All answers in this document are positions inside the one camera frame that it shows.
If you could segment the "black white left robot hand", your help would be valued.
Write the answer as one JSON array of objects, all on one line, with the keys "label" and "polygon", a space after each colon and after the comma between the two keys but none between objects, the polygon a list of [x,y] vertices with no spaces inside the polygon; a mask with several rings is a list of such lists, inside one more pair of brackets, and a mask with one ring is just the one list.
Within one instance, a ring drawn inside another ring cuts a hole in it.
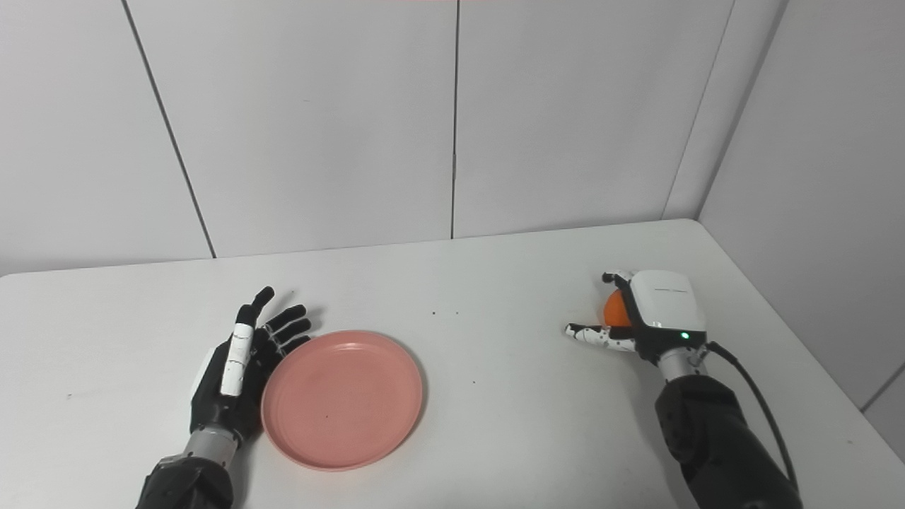
[{"label": "black white left robot hand", "polygon": [[303,304],[259,323],[263,308],[274,296],[274,289],[267,286],[251,303],[240,306],[229,339],[214,349],[194,391],[190,432],[219,428],[239,444],[262,432],[262,397],[269,378],[310,339],[313,326]]}]

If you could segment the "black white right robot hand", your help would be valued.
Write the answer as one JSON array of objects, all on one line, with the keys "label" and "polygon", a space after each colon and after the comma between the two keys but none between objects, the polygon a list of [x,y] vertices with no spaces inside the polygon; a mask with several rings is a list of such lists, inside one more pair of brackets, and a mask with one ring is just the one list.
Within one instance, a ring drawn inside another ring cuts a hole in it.
[{"label": "black white right robot hand", "polygon": [[608,271],[614,292],[597,326],[568,323],[565,335],[609,350],[633,352],[656,366],[672,354],[701,355],[706,320],[689,278],[675,271]]}]

